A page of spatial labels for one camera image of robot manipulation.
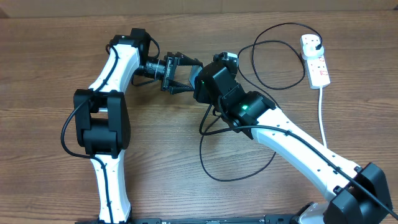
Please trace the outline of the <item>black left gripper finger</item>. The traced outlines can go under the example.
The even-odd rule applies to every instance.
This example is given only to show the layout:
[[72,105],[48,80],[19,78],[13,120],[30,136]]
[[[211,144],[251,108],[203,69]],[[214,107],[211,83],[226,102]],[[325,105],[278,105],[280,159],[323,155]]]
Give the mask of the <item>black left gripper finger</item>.
[[173,80],[169,81],[169,92],[171,95],[188,91],[194,91],[194,87]]
[[177,58],[177,65],[179,66],[203,66],[203,63],[200,62],[197,58],[190,58],[181,52],[177,52],[175,54],[175,57]]

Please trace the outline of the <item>Samsung Galaxy smartphone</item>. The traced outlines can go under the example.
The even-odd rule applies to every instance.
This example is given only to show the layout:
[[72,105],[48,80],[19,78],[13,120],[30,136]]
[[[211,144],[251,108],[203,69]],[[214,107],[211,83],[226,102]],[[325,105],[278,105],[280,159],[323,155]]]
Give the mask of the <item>Samsung Galaxy smartphone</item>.
[[190,82],[191,86],[195,88],[195,79],[199,75],[199,73],[203,70],[203,67],[200,65],[194,65],[190,71],[190,76],[188,81]]

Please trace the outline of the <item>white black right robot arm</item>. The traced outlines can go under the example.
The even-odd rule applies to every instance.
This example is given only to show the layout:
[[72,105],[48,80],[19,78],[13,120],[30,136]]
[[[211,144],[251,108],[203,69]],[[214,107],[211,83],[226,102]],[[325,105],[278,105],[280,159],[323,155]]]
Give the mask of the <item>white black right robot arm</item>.
[[323,195],[291,223],[380,223],[393,212],[385,173],[373,163],[365,167],[339,156],[296,126],[269,98],[246,92],[235,80],[238,58],[223,52],[207,66],[192,68],[194,99],[221,114],[227,131],[243,132],[282,156]]

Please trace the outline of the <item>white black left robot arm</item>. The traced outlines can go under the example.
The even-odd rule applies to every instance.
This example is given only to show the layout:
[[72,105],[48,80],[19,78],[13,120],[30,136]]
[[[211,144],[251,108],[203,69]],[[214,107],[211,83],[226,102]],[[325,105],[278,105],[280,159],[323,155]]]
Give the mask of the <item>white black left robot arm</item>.
[[99,77],[89,88],[73,96],[76,138],[91,161],[97,180],[100,212],[96,223],[132,223],[132,206],[127,197],[124,156],[131,138],[131,124],[125,92],[135,75],[160,80],[162,90],[171,93],[191,91],[175,82],[178,66],[202,67],[198,59],[180,52],[164,60],[149,56],[154,39],[145,29],[133,28],[129,35],[115,35],[106,47],[109,54]]

